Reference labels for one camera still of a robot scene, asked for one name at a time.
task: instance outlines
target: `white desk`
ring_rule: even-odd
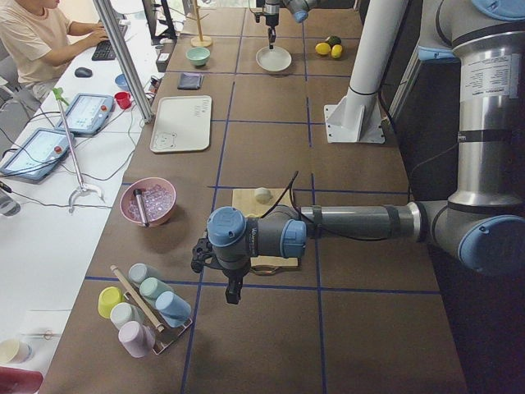
[[[132,22],[126,41],[145,86],[150,76],[160,76],[155,66],[157,55],[150,45],[145,21]],[[93,52],[94,48],[91,48],[80,54],[58,81],[57,87],[64,89],[65,99],[71,100],[77,93],[114,95],[119,90],[114,83],[115,77],[121,74],[118,61],[92,62]],[[92,69],[93,76],[76,78],[74,71],[79,66]],[[57,111],[53,94],[48,96],[41,108],[43,111]],[[109,121],[121,112],[116,105]],[[51,119],[56,123],[59,118]],[[50,126],[44,116],[38,117],[26,126],[16,142],[23,143],[37,127]],[[138,108],[126,110],[94,138],[79,146],[76,152],[81,171],[98,178],[110,176],[134,149],[128,130],[136,142],[142,130]],[[66,158],[63,164],[74,171],[71,157]],[[108,181],[84,179],[103,189],[104,202],[96,194],[77,197],[75,202],[112,206],[126,167],[127,164]],[[69,173],[63,167],[56,167],[38,185],[9,177],[2,180],[14,191],[47,204],[67,205],[71,192],[78,186],[75,173]],[[44,207],[17,195],[10,196],[20,203],[21,210],[12,217],[0,215],[0,341],[19,336],[27,310],[72,308],[110,212],[109,209],[75,208],[71,214],[68,208]],[[45,373],[54,346],[56,343],[47,346],[50,350],[47,349],[45,357],[36,351],[33,360],[12,366]]]

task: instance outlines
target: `wooden board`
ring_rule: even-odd
[[[261,216],[276,202],[276,199],[278,199],[284,191],[284,189],[268,189],[272,193],[272,198],[265,204],[257,202],[253,196],[255,189],[233,189],[231,206],[237,208],[244,216]],[[288,193],[282,198],[280,204],[291,207],[292,203]],[[262,266],[296,268],[299,266],[299,261],[295,258],[283,259],[282,257],[273,256],[259,256],[252,258],[252,267],[255,267],[257,270],[257,267]]]

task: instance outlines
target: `monitor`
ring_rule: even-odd
[[[173,25],[173,20],[171,19],[170,7],[167,3],[167,0],[160,0],[160,3],[161,4],[159,5],[155,0],[142,0],[152,45],[159,44],[161,39],[176,40],[175,26]],[[159,7],[162,7],[164,17],[166,18],[165,21],[160,21],[157,18],[157,11]],[[159,24],[166,25],[167,27],[161,34],[157,34],[157,22]]]

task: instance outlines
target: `light blue cup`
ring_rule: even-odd
[[[130,91],[130,87],[128,86],[128,82],[126,80],[126,76],[124,74],[120,74],[115,78],[116,85],[121,88],[122,90],[125,90],[126,92]]]

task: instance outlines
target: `wooden dowel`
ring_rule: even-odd
[[[164,324],[162,324],[157,316],[153,314],[149,306],[142,300],[142,297],[140,297],[140,294],[137,293],[137,290],[134,289],[131,283],[129,283],[127,278],[122,274],[121,270],[116,265],[112,265],[110,269],[115,274],[120,283],[122,283],[122,286],[126,289],[126,291],[130,293],[131,298],[133,298],[139,308],[142,309],[149,321],[153,324],[153,326],[155,326],[155,329],[159,332],[164,331],[166,328]]]
[[[200,16],[199,16],[199,5],[197,5],[197,0],[194,0],[194,9],[195,9],[195,19],[197,19],[197,29],[199,30],[199,39],[202,43],[203,39],[203,28],[200,25]]]

